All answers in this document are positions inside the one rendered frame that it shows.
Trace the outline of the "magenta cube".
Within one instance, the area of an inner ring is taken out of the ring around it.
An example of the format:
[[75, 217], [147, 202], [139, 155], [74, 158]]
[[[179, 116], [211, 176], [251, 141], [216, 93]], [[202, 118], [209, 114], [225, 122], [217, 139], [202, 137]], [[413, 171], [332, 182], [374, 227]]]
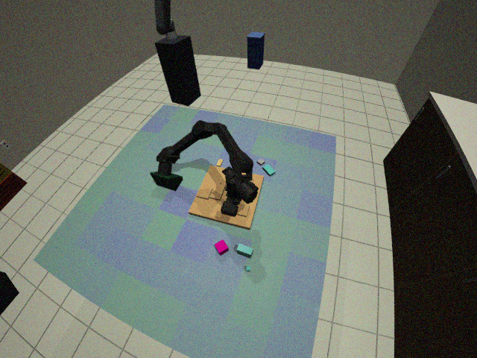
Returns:
[[221, 240], [220, 242], [216, 243], [215, 247], [217, 248], [220, 255], [223, 255], [228, 251], [228, 247], [225, 244], [224, 240]]

